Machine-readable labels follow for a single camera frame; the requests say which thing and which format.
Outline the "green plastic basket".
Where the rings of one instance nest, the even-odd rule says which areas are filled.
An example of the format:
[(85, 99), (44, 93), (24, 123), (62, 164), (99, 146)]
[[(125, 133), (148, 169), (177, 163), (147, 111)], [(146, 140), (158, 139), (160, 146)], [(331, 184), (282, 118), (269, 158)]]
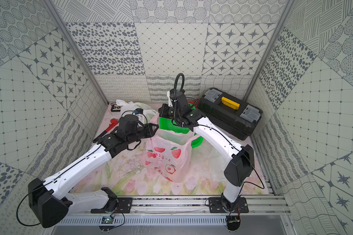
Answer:
[[(188, 128), (175, 126), (173, 125), (171, 119), (167, 119), (164, 117), (159, 117), (159, 127), (160, 129), (173, 131), (178, 134), (185, 134), (185, 135), (192, 134), (191, 130), (189, 130)], [(199, 147), (203, 143), (203, 140), (204, 140), (203, 137), (198, 137), (197, 139), (192, 141), (191, 147), (192, 148)]]

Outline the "pink plastic bag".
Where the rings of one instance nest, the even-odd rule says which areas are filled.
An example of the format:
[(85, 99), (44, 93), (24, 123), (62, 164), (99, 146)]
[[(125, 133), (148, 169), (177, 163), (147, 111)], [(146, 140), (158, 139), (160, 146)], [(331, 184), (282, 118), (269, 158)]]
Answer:
[(187, 131), (183, 134), (159, 128), (147, 139), (145, 151), (140, 156), (141, 164), (169, 181), (180, 183), (190, 167), (192, 149), (203, 141), (200, 135)]

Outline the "white plastic bag lemon print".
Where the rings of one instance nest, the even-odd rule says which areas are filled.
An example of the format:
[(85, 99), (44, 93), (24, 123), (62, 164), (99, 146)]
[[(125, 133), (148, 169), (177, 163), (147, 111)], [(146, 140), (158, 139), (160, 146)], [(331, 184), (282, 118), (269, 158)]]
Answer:
[(227, 184), (228, 180), (225, 177), (224, 171), (228, 165), (225, 157), (223, 157), (214, 147), (210, 147), (208, 154), (208, 165), (211, 177), (215, 182)]

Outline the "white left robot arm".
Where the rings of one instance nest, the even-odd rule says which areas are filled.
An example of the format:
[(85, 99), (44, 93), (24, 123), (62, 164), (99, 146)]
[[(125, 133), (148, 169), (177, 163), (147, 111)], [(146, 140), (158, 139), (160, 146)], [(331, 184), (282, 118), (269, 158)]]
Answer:
[(44, 228), (58, 224), (64, 217), (84, 211), (115, 212), (117, 195), (108, 187), (90, 193), (70, 193), (70, 190), (96, 168), (106, 164), (129, 145), (153, 137), (159, 126), (143, 124), (138, 116), (119, 119), (114, 130), (70, 165), (44, 180), (34, 179), (28, 184), (29, 207)]

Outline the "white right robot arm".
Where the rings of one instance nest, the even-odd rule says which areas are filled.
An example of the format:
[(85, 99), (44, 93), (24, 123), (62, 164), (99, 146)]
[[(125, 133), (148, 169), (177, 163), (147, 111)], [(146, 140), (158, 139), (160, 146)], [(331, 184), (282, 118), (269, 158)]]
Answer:
[(221, 200), (225, 210), (231, 212), (239, 201), (246, 179), (255, 169), (254, 151), (242, 146), (218, 129), (200, 110), (193, 109), (183, 91), (167, 92), (168, 104), (158, 112), (161, 117), (173, 120), (175, 126), (188, 128), (208, 141), (224, 157), (227, 166), (224, 176), (228, 183)]

